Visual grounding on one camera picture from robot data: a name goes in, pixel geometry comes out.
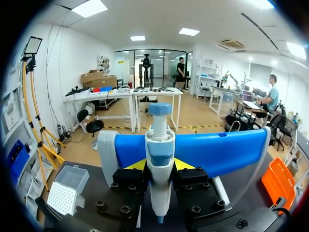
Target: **laptop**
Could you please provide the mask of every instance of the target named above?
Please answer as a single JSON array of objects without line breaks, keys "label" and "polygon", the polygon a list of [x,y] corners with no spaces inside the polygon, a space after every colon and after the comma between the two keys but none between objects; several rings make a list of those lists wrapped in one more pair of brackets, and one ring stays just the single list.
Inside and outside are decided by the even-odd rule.
[{"label": "laptop", "polygon": [[248,107],[252,109],[260,109],[260,107],[253,103],[253,97],[251,92],[243,90],[242,93],[243,103],[245,103]]}]

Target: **red object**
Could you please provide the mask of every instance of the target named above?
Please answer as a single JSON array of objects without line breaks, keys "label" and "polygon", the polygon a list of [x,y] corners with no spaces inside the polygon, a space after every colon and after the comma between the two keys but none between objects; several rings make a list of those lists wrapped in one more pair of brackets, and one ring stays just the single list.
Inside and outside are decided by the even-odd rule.
[{"label": "red object", "polygon": [[286,200],[284,208],[290,209],[295,199],[295,181],[290,171],[280,158],[274,159],[269,168],[262,176],[262,182],[269,193],[272,202],[275,204],[279,197]]}]

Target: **blue shirt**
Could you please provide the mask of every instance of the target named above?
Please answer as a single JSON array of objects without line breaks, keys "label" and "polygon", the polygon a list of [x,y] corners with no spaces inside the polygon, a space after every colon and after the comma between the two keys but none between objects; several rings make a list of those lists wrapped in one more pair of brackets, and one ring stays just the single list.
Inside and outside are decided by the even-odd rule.
[{"label": "blue shirt", "polygon": [[272,98],[272,102],[267,104],[268,110],[272,113],[275,111],[276,105],[279,103],[279,92],[277,87],[274,85],[274,87],[269,92],[269,97]]}]

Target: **air conditioner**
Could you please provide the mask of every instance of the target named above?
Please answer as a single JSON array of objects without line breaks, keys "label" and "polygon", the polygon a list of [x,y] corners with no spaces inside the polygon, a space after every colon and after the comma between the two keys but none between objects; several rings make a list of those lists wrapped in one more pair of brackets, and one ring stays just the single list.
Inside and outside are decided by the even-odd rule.
[{"label": "air conditioner", "polygon": [[230,39],[220,41],[218,46],[228,51],[235,51],[245,48],[245,46],[241,42]]}]

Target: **yellow stand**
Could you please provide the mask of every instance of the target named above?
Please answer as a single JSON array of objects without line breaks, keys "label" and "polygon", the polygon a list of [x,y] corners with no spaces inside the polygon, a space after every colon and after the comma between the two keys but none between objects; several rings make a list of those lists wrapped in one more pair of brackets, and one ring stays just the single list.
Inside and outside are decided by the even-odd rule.
[{"label": "yellow stand", "polygon": [[[45,187],[46,187],[47,191],[49,191],[49,188],[47,186],[47,181],[46,181],[46,178],[45,178],[45,172],[47,172],[49,170],[56,170],[58,168],[58,166],[60,166],[65,160],[55,152],[54,148],[52,147],[52,145],[51,145],[51,143],[50,143],[50,141],[49,141],[49,139],[47,137],[47,134],[49,136],[51,136],[54,140],[56,140],[57,143],[59,143],[61,146],[63,146],[63,147],[66,147],[66,146],[63,143],[61,143],[56,137],[54,137],[50,133],[50,131],[48,129],[46,129],[42,125],[42,122],[41,122],[41,119],[40,119],[40,115],[39,115],[39,111],[38,111],[38,107],[37,107],[37,104],[36,104],[36,101],[35,101],[34,85],[33,85],[33,71],[31,71],[30,72],[30,81],[31,81],[32,100],[33,100],[35,112],[37,114],[36,118],[39,121],[39,125],[41,127],[41,129],[40,129],[41,139],[39,138],[39,136],[38,136],[38,134],[37,134],[37,132],[36,132],[34,126],[33,126],[32,120],[31,120],[31,115],[30,115],[28,101],[27,101],[27,92],[26,92],[26,62],[25,61],[23,62],[23,76],[22,77],[23,77],[23,94],[24,94],[24,100],[25,100],[26,113],[27,113],[27,117],[28,117],[28,123],[31,126],[32,132],[34,134],[34,137],[35,137],[35,139],[36,139],[36,141],[38,143],[38,155],[39,155],[39,162],[40,162],[40,167],[41,167],[41,173],[42,173],[42,176],[43,176],[43,181],[44,181]],[[48,148],[43,143],[43,135],[45,136],[46,141],[47,141],[48,145],[50,146],[50,148]],[[52,169],[44,170],[41,151],[45,154],[45,157],[51,163],[51,165],[53,167]],[[54,163],[53,159],[51,158],[53,156],[56,157],[57,160],[58,160],[57,165]]]}]

